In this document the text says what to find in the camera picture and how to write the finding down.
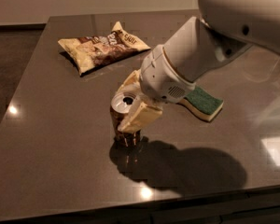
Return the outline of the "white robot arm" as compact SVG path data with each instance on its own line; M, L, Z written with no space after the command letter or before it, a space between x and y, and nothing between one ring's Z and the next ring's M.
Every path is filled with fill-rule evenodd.
M135 99L119 122L135 133L157 119L164 103L178 103L195 81L256 45L280 56L280 0L198 0L192 17L164 44L156 46L119 91Z

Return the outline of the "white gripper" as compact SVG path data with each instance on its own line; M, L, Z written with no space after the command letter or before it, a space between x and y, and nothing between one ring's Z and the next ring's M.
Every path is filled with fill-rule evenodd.
M132 71L117 90L135 94L142 90L145 94L136 96L121 129L140 131L162 115L161 102L176 104L194 89L195 84L182 78L170 65L164 45L158 45L143 60L140 71Z

